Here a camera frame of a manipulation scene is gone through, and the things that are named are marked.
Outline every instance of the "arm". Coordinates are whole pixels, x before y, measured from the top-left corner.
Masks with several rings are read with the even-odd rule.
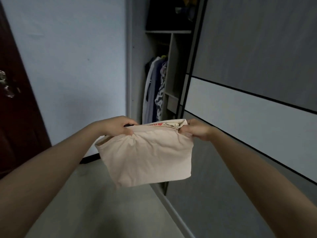
[[[277,237],[316,237],[317,208],[287,178],[219,129],[195,119],[179,132],[210,141]]]
[[[64,185],[85,153],[102,135],[131,135],[120,116],[94,122],[30,159],[0,180],[0,234],[24,237]]]

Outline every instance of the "floor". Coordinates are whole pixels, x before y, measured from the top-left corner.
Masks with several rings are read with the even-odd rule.
[[[101,160],[79,165],[31,237],[184,238],[150,185],[116,190]]]

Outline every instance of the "door handle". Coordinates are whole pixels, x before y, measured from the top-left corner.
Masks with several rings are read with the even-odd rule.
[[[8,98],[13,98],[15,96],[13,88],[10,86],[7,80],[7,75],[4,71],[0,70],[0,86],[4,90],[4,95]]]

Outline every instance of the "dark red door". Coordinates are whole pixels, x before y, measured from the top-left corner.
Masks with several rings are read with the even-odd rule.
[[[0,4],[0,178],[50,146]]]

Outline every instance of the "canvas tote bag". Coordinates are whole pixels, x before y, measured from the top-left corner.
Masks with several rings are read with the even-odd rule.
[[[98,140],[95,146],[117,187],[190,177],[193,139],[178,133],[183,125],[185,119],[135,125],[128,127],[132,136]]]

